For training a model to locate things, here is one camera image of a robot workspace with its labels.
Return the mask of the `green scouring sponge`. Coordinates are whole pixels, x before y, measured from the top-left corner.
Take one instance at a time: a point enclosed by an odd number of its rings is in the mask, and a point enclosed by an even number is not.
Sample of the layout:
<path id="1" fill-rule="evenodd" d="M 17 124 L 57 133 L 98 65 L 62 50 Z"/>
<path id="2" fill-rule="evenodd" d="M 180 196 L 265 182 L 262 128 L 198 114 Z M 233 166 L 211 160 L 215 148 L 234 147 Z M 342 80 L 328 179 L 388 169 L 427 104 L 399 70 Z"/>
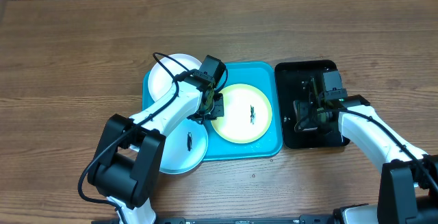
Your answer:
<path id="1" fill-rule="evenodd" d="M 317 128 L 318 128 L 318 122 L 315 119 L 315 112 L 313 110 L 309 110 L 304 120 L 300 123 L 298 131 L 310 132 L 317 130 Z"/>

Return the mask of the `yellow-green rimmed plate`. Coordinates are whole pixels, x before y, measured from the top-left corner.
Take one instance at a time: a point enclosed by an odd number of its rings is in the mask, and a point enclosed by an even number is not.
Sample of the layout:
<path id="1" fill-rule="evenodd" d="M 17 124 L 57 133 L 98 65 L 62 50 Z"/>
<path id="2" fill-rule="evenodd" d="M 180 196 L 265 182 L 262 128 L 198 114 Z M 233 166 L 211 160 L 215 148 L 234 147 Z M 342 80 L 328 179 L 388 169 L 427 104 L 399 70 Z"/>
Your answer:
<path id="1" fill-rule="evenodd" d="M 246 144 L 261 138 L 272 121 L 272 107 L 267 96 L 248 84 L 233 84 L 222 89 L 224 115 L 211 122 L 223 139 Z"/>

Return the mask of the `white round plate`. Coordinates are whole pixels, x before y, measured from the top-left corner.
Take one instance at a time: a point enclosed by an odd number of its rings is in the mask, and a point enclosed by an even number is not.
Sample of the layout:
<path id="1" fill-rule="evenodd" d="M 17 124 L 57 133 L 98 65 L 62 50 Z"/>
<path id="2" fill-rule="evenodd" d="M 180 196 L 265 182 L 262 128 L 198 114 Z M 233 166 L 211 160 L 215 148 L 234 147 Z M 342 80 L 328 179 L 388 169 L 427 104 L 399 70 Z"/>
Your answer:
<path id="1" fill-rule="evenodd" d="M 170 57 L 182 64 L 181 66 L 171 59 L 165 57 L 160 60 L 160 62 L 163 63 L 173 75 L 177 75 L 185 71 L 184 67 L 186 67 L 187 70 L 192 70 L 199 69 L 201 66 L 201 62 L 191 55 L 176 53 L 170 55 Z M 170 90 L 171 86 L 171 76 L 169 76 L 169 74 L 158 63 L 156 63 L 147 77 L 147 87 L 152 100 L 157 101 L 160 99 Z"/>

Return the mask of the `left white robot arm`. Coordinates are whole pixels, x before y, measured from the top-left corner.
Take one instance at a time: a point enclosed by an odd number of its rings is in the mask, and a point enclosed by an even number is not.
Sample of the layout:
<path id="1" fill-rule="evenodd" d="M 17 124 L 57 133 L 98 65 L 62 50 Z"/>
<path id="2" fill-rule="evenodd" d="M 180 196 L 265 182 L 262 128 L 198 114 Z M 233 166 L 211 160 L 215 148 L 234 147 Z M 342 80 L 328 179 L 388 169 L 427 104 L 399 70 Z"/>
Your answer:
<path id="1" fill-rule="evenodd" d="M 189 70 L 173 76 L 170 90 L 149 108 L 127 118 L 109 118 L 92 161 L 81 174 L 114 207 L 116 223 L 154 223 L 149 197 L 157 182 L 167 136 L 184 120 L 223 116 L 216 90 L 222 70 Z"/>

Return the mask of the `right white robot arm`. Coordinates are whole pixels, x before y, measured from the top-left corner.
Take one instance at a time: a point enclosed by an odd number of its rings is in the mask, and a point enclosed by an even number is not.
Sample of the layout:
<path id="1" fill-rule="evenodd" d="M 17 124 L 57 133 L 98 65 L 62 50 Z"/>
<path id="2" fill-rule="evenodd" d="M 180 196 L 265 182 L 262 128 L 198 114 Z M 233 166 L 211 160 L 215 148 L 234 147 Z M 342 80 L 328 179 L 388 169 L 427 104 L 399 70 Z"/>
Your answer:
<path id="1" fill-rule="evenodd" d="M 397 134 L 360 95 L 295 101 L 297 133 L 329 128 L 351 140 L 381 174 L 378 202 L 335 209 L 328 223 L 437 222 L 437 156 Z"/>

